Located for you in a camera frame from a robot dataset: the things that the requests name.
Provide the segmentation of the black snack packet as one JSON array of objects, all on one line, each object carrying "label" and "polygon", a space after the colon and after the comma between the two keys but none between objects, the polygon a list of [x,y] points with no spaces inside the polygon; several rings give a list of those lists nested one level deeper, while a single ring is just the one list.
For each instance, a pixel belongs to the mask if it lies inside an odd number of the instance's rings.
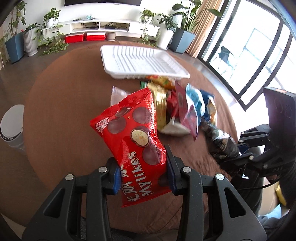
[{"label": "black snack packet", "polygon": [[235,158],[240,155],[234,139],[226,132],[218,129],[210,122],[201,122],[209,153],[214,159],[220,161]]}]

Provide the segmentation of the blue bread snack packet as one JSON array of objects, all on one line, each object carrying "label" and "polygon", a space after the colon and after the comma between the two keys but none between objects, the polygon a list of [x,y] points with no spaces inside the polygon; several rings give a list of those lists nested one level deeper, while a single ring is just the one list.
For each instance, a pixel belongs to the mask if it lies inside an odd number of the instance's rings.
[{"label": "blue bread snack packet", "polygon": [[206,104],[207,114],[205,115],[205,120],[214,126],[217,126],[217,109],[214,102],[214,98],[209,96]]}]

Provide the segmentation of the red Mylikes snack bag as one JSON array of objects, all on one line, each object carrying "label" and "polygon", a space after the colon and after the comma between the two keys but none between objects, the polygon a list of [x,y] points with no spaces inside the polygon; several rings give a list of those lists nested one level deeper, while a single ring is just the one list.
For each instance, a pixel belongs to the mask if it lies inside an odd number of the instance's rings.
[{"label": "red Mylikes snack bag", "polygon": [[138,90],[108,107],[90,121],[117,161],[121,174],[122,205],[140,204],[170,191],[161,183],[167,153],[158,139],[151,91]]}]

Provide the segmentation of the gold snack packet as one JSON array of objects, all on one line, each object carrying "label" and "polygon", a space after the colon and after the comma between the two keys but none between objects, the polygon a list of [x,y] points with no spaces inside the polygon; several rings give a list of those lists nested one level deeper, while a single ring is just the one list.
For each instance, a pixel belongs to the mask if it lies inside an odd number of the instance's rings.
[{"label": "gold snack packet", "polygon": [[157,115],[158,131],[167,124],[167,91],[160,85],[148,82],[147,87],[152,92]]}]

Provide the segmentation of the orange cartoon snack packet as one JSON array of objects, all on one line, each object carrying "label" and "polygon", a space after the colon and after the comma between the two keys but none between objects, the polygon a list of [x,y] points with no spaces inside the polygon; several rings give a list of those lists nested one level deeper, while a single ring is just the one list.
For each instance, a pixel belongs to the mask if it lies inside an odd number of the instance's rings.
[{"label": "orange cartoon snack packet", "polygon": [[173,78],[169,78],[167,76],[160,75],[148,75],[145,77],[148,81],[153,82],[165,89],[175,90],[175,80]]}]

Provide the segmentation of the white clear snack packet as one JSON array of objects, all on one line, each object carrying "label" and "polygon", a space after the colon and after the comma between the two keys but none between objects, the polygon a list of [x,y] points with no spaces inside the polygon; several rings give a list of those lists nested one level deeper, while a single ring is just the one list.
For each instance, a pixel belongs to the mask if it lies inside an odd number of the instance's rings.
[{"label": "white clear snack packet", "polygon": [[122,90],[118,87],[113,86],[110,98],[110,105],[113,106],[121,102],[124,98],[130,95],[130,92]]}]

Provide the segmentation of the dark red snack packet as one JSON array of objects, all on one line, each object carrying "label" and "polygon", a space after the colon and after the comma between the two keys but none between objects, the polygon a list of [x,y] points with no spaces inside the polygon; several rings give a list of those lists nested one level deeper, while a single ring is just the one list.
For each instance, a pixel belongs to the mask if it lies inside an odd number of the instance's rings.
[{"label": "dark red snack packet", "polygon": [[169,122],[163,128],[163,133],[182,137],[191,134],[193,139],[198,135],[198,117],[192,100],[189,100],[184,87],[175,83],[166,99],[166,115]]}]

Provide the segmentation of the blue planter right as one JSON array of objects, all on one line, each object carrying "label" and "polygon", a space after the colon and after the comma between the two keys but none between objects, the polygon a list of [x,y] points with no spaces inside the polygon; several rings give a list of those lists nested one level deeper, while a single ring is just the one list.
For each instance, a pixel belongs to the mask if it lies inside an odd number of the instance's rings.
[{"label": "blue planter right", "polygon": [[175,53],[184,54],[195,35],[181,28],[176,28],[171,40],[170,49]]}]

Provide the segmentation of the white planter right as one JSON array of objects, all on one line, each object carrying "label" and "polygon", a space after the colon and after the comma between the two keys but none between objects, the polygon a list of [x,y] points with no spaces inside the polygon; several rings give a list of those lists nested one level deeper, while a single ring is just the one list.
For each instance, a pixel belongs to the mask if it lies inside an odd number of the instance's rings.
[{"label": "white planter right", "polygon": [[158,39],[157,39],[157,47],[163,50],[168,48],[171,38],[173,37],[174,32],[171,30],[167,30],[166,28],[160,28]]}]

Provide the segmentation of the tall leafy plant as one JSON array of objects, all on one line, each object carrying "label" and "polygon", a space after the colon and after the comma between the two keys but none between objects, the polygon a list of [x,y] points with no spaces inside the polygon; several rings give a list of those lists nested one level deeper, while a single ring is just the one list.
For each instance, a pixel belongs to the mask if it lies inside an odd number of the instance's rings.
[{"label": "tall leafy plant", "polygon": [[209,4],[210,1],[195,0],[189,1],[189,4],[186,5],[180,1],[179,4],[174,4],[171,10],[174,11],[173,16],[181,16],[181,26],[179,28],[192,33],[197,25],[201,23],[201,17],[204,12],[218,18],[222,17],[223,11],[211,7]]}]

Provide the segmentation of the small beige pot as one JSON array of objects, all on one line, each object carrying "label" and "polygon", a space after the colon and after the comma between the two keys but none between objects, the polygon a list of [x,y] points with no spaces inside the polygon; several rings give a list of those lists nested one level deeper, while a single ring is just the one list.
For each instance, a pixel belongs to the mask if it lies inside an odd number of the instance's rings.
[{"label": "small beige pot", "polygon": [[111,42],[115,41],[116,33],[115,32],[107,32],[106,39],[107,39],[107,41],[111,41]]}]

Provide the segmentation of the white tv cabinet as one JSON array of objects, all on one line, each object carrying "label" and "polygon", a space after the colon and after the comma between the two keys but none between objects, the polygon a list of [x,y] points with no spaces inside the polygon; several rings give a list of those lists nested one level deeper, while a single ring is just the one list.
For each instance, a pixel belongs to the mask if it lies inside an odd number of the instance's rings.
[{"label": "white tv cabinet", "polygon": [[94,18],[92,20],[75,20],[60,23],[63,25],[61,32],[64,35],[86,32],[115,32],[120,37],[140,38],[144,31],[150,38],[155,38],[159,27],[152,23],[145,26],[139,21],[126,19]]}]

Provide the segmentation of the red storage box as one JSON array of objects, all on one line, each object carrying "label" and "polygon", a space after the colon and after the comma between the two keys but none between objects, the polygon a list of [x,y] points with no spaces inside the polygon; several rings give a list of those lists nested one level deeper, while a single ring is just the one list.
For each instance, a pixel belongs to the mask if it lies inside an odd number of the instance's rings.
[{"label": "red storage box", "polygon": [[87,32],[85,34],[86,41],[104,41],[106,39],[106,32]]},{"label": "red storage box", "polygon": [[84,33],[69,34],[65,36],[65,43],[77,43],[84,41]]}]

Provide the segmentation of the trailing pothos plant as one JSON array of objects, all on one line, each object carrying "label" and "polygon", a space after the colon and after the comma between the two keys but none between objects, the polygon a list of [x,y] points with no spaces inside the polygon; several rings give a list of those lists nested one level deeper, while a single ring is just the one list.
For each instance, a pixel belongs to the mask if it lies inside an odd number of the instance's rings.
[{"label": "trailing pothos plant", "polygon": [[51,8],[43,17],[43,22],[37,30],[38,46],[42,50],[42,56],[65,51],[68,43],[61,32],[62,24],[59,22],[60,10]]}]

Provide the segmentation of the white ribbed planter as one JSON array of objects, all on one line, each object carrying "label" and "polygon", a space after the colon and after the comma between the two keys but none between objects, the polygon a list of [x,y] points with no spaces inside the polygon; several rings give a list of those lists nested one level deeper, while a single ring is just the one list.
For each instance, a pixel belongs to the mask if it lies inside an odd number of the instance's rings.
[{"label": "white ribbed planter", "polygon": [[38,40],[36,28],[27,31],[23,36],[25,51],[28,57],[31,57],[38,52]]}]

